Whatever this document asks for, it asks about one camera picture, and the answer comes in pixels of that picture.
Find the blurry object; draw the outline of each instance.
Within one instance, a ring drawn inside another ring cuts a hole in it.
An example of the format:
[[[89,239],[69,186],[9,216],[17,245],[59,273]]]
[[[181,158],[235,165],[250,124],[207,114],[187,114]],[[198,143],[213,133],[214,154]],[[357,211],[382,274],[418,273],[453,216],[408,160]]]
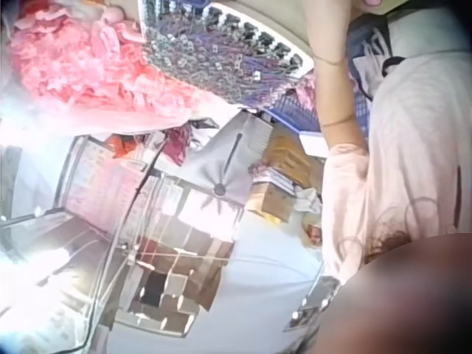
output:
[[[301,132],[300,141],[302,142],[303,150],[309,156],[326,159],[330,153],[330,149],[322,133]]]
[[[315,111],[315,74],[306,74],[296,86],[296,95],[300,104],[309,111]]]
[[[308,308],[306,310],[295,311],[292,313],[292,320],[286,327],[285,331],[307,327],[318,313],[318,308]]]
[[[252,183],[270,182],[286,191],[290,195],[294,195],[294,183],[272,167],[261,164],[254,164],[250,167],[252,175]]]
[[[297,212],[322,213],[322,201],[320,195],[314,188],[302,189],[295,187],[296,203],[294,209]]]
[[[306,213],[302,219],[303,235],[301,235],[303,246],[320,247],[322,245],[322,218],[321,214]]]
[[[247,127],[245,134],[248,137],[249,149],[257,156],[262,156],[271,138],[272,125],[261,118],[251,119],[251,124]]]
[[[353,59],[359,75],[360,82],[358,84],[370,100],[375,96],[384,80],[384,76],[387,74],[385,72],[387,58],[392,57],[390,48],[381,31],[374,28],[373,32],[373,36],[362,43],[364,55]]]
[[[169,76],[262,108],[312,69],[310,56],[255,18],[225,4],[186,2],[139,2],[147,61]]]
[[[389,34],[396,57],[471,50],[470,34],[447,7],[393,13],[389,17]]]
[[[264,108],[264,111],[297,134],[321,132],[315,106],[315,76],[314,71],[306,74],[294,89],[287,90],[275,104]],[[355,116],[364,136],[367,137],[370,110],[365,96],[358,90],[354,80],[353,91]]]
[[[119,134],[112,134],[105,142],[112,147],[115,153],[113,155],[114,159],[128,155],[131,151],[134,151],[138,145],[134,136]]]
[[[200,151],[221,129],[211,118],[190,120],[188,124],[192,129],[190,148],[194,151]]]
[[[1,28],[1,34],[3,35],[5,29],[5,35],[11,38],[15,21],[20,13],[20,0],[10,0],[6,4],[2,4],[0,11],[1,24],[4,26],[4,28],[3,26]]]
[[[57,4],[38,9],[15,23],[11,59],[20,77],[10,80],[17,90],[2,95],[4,119],[24,115],[60,134],[125,133],[180,126],[203,102],[221,105],[209,92],[147,66],[142,36],[121,10],[106,8],[87,23]]]
[[[257,183],[252,186],[246,210],[264,216],[269,214],[288,222],[294,209],[295,197],[273,183]]]
[[[274,126],[263,164],[273,167],[303,188],[310,187],[310,158],[298,136],[280,123]]]

